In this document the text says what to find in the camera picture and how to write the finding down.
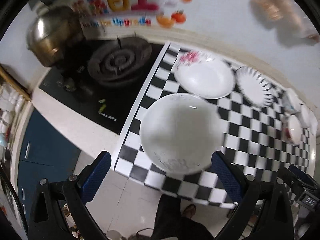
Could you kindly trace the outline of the large plain white plate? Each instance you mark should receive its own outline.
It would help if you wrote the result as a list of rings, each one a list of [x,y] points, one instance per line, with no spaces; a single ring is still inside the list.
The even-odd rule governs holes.
[[[144,153],[173,174],[199,172],[222,146],[223,121],[217,107],[187,93],[164,96],[146,111],[139,136]]]

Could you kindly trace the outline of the white bowl red pattern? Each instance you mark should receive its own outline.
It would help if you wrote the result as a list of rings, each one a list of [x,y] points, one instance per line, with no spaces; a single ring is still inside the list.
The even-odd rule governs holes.
[[[295,146],[299,145],[302,137],[302,128],[295,115],[285,115],[281,129],[285,142]]]

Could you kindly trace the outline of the white plate blue leaf rim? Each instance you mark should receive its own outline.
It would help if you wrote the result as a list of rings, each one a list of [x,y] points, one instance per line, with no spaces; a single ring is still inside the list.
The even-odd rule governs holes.
[[[271,84],[258,70],[243,66],[235,72],[236,83],[244,98],[253,106],[266,108],[273,102]]]

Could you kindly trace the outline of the white plate pink flowers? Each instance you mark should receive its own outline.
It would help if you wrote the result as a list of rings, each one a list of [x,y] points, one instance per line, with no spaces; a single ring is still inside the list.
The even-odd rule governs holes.
[[[221,56],[208,51],[191,50],[181,54],[172,71],[184,90],[204,99],[223,98],[235,87],[231,67]]]

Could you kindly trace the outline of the plain white bowl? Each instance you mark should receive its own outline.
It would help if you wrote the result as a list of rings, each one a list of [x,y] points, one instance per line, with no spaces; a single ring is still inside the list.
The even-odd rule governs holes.
[[[311,134],[316,136],[318,121],[313,113],[305,104],[300,105],[299,120],[301,127],[304,129],[310,128]]]

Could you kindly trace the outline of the blue cabinet door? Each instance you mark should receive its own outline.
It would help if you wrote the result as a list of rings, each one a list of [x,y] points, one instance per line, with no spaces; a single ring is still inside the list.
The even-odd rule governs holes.
[[[17,179],[17,193],[27,220],[40,180],[66,180],[73,174],[80,152],[37,110],[33,110],[22,142]]]

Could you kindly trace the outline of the person's foot in sandal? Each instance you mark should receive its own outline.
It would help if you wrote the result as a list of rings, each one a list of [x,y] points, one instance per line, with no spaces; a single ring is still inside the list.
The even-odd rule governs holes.
[[[196,213],[196,209],[197,208],[194,204],[190,204],[184,209],[181,216],[184,218],[192,219]]]

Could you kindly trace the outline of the black gas stove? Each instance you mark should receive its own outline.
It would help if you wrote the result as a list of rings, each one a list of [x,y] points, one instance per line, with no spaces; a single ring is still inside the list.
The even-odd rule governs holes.
[[[138,36],[82,40],[53,64],[40,89],[120,134],[162,48]]]

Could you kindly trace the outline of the stainless steel pot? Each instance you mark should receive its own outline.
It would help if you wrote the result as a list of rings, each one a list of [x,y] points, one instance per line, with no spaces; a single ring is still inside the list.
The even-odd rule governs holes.
[[[27,48],[44,67],[64,58],[69,46],[84,38],[80,15],[68,6],[42,12],[27,30]]]

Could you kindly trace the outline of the plastic bag with eggs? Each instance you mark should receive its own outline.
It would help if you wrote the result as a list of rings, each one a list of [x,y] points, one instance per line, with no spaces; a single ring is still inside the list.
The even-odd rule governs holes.
[[[276,27],[286,38],[319,43],[319,33],[303,9],[294,0],[250,0],[263,22]]]

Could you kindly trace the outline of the colourful wall sticker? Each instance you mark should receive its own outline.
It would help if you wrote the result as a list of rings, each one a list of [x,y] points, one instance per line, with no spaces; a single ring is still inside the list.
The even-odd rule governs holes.
[[[172,28],[187,21],[193,0],[70,0],[84,28],[151,27]]]

